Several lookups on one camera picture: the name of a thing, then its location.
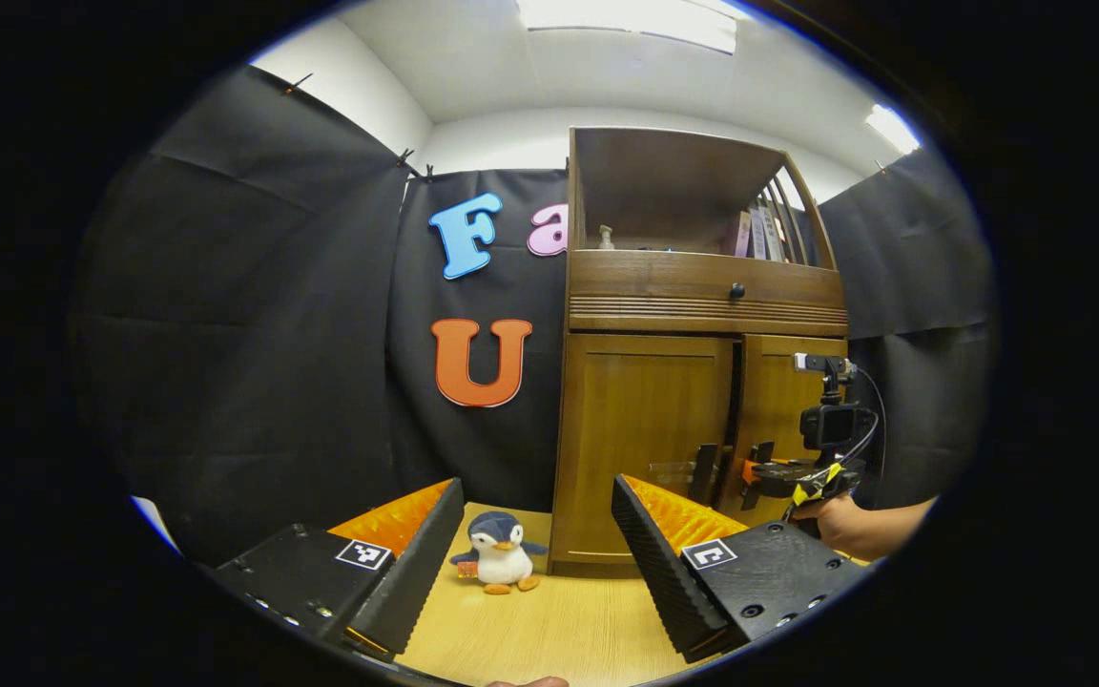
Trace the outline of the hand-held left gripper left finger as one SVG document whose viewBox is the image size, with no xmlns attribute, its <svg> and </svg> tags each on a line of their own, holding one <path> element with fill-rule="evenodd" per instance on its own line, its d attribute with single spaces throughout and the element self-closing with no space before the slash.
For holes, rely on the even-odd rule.
<svg viewBox="0 0 1099 687">
<path fill-rule="evenodd" d="M 441 480 L 328 530 L 284 527 L 211 578 L 319 643 L 391 661 L 408 649 L 463 513 L 460 479 Z"/>
</svg>

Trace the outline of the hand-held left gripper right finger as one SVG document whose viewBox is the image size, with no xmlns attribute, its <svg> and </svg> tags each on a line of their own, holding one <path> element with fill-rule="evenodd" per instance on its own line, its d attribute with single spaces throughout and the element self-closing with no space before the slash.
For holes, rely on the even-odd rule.
<svg viewBox="0 0 1099 687">
<path fill-rule="evenodd" d="M 746 527 L 628 474 L 612 516 L 684 660 L 711 660 L 778 640 L 872 573 L 778 519 Z"/>
</svg>

